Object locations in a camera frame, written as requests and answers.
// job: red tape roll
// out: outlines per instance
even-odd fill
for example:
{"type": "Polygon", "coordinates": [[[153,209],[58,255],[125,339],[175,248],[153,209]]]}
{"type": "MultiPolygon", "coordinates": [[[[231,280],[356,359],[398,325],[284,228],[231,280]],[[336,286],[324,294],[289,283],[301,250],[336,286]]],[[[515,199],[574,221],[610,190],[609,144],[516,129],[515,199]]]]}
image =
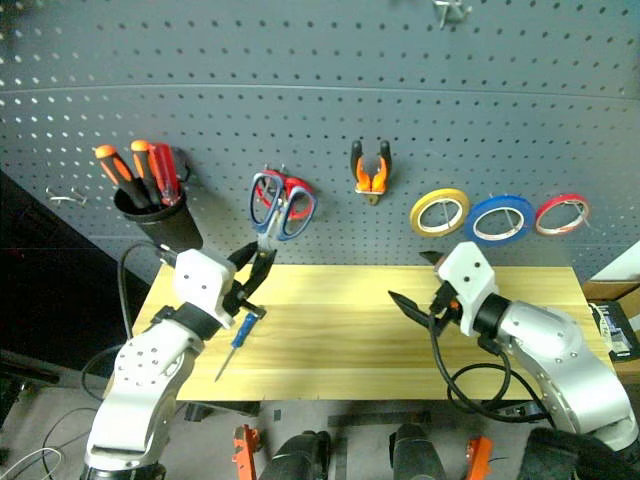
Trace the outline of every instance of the red tape roll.
{"type": "Polygon", "coordinates": [[[569,232],[574,231],[576,228],[579,228],[583,223],[586,223],[587,217],[589,217],[590,210],[591,209],[589,207],[587,199],[582,195],[579,195],[577,193],[566,193],[564,195],[559,195],[544,203],[536,212],[536,231],[538,233],[541,233],[542,235],[565,235],[569,232]],[[540,226],[542,217],[549,213],[549,210],[563,204],[582,206],[582,211],[578,213],[578,216],[575,220],[561,227],[544,228],[540,226]]]}

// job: metal bracket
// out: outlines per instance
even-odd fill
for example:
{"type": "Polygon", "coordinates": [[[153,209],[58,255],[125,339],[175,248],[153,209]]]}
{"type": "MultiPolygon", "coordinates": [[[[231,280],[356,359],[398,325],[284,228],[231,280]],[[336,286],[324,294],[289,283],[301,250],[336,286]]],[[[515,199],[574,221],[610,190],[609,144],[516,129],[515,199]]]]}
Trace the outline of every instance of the metal bracket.
{"type": "Polygon", "coordinates": [[[432,0],[433,5],[440,11],[440,30],[447,23],[464,22],[473,10],[465,7],[461,0],[432,0]]]}
{"type": "Polygon", "coordinates": [[[51,202],[56,202],[57,205],[60,205],[62,202],[73,202],[84,207],[87,203],[87,196],[78,192],[76,187],[71,187],[71,195],[73,196],[57,195],[51,190],[51,187],[47,187],[45,189],[45,193],[49,197],[49,200],[51,202]]]}

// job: red scissors handle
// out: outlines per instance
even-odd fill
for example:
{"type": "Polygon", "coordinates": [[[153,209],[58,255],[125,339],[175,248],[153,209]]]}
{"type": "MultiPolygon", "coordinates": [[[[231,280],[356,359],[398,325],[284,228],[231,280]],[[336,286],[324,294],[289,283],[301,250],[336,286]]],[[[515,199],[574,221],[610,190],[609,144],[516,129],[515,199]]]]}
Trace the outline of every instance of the red scissors handle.
{"type": "MultiPolygon", "coordinates": [[[[304,180],[301,180],[300,178],[287,177],[277,170],[264,170],[262,173],[265,173],[267,175],[274,175],[282,179],[282,183],[284,183],[284,190],[287,194],[287,199],[291,197],[291,191],[294,187],[302,187],[309,193],[313,193],[313,188],[311,188],[311,185],[309,185],[304,180]]],[[[256,185],[256,193],[258,194],[258,198],[260,199],[260,201],[264,203],[267,208],[271,208],[271,200],[266,197],[260,185],[256,185]]],[[[309,205],[307,205],[307,207],[302,211],[297,211],[295,208],[292,208],[291,212],[289,213],[289,219],[301,220],[303,218],[307,218],[309,214],[311,214],[312,209],[313,204],[311,203],[309,203],[309,205]]]]}

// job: tool holder cup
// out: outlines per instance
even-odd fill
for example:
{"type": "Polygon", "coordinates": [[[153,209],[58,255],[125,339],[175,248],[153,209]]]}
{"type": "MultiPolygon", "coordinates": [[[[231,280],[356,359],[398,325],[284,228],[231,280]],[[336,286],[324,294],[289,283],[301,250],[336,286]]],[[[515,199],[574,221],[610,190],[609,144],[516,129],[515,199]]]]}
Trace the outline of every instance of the tool holder cup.
{"type": "Polygon", "coordinates": [[[181,192],[175,205],[155,212],[136,208],[122,190],[116,192],[113,200],[122,215],[138,225],[156,245],[166,245],[176,252],[202,248],[202,236],[187,209],[186,192],[181,192]]]}

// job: wooden table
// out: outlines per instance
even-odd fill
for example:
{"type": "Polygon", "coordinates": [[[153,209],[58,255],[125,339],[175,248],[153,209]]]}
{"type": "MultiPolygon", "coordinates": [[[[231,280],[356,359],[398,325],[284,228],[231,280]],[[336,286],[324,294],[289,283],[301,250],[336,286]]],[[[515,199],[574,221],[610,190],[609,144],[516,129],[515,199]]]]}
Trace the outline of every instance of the wooden table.
{"type": "MultiPolygon", "coordinates": [[[[553,306],[582,326],[596,355],[611,366],[606,348],[569,267],[497,267],[502,295],[534,305],[553,306]]],[[[236,277],[246,279],[246,272],[236,277]]],[[[173,269],[163,266],[134,327],[148,327],[164,305],[178,306],[173,269]]],[[[180,391],[180,400],[282,399],[442,399],[444,381],[433,361],[427,332],[405,317],[387,290],[421,306],[438,287],[431,267],[275,265],[251,301],[267,308],[244,347],[222,378],[213,379],[229,353],[244,318],[231,331],[220,330],[208,342],[180,391]]],[[[475,340],[450,325],[440,340],[450,372],[477,362],[496,362],[475,340]]],[[[515,370],[523,372],[513,361],[515,370]]],[[[531,377],[525,377],[532,383],[531,377]]],[[[463,375],[460,385],[471,398],[490,398],[500,372],[463,375]]],[[[513,381],[505,398],[528,398],[513,381]]]]}

